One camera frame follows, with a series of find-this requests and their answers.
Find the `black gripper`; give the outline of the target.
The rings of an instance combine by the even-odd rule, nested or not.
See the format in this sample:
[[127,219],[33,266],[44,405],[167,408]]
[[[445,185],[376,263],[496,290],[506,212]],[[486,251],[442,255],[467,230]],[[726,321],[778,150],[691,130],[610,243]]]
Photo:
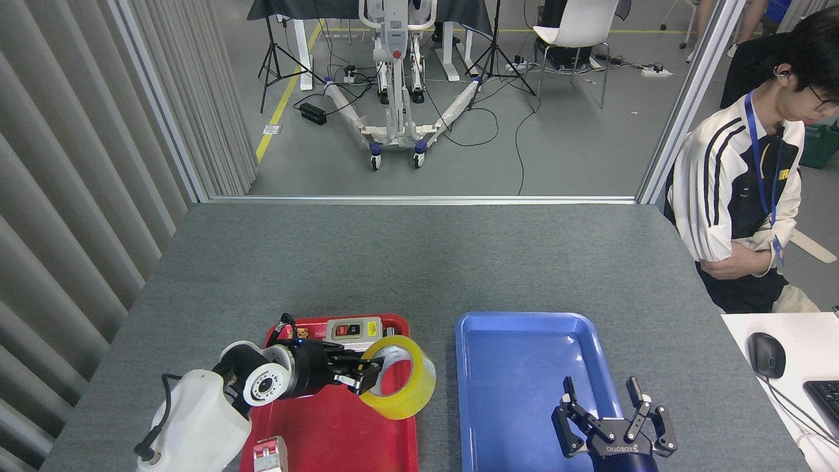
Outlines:
[[[317,394],[328,385],[342,384],[354,395],[374,388],[381,374],[377,359],[362,359],[362,353],[344,345],[321,340],[296,340],[290,346],[294,358],[291,398]],[[335,368],[350,368],[335,373]]]
[[[629,377],[625,384],[635,407],[631,421],[600,420],[579,405],[572,377],[564,377],[562,384],[564,394],[560,405],[552,412],[551,421],[566,459],[581,453],[585,445],[585,441],[570,430],[571,423],[585,435],[595,471],[658,471],[652,454],[667,458],[677,451],[678,442],[672,431],[669,410],[656,405],[644,394],[636,377]],[[647,420],[653,423],[654,441],[641,432]]]

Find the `person's hand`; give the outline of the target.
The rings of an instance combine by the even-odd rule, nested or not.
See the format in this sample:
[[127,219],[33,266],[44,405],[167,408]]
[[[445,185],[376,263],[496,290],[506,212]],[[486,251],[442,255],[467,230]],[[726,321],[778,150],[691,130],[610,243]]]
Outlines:
[[719,261],[699,260],[700,270],[716,280],[736,280],[747,271],[743,269],[742,258],[731,253],[727,258]]

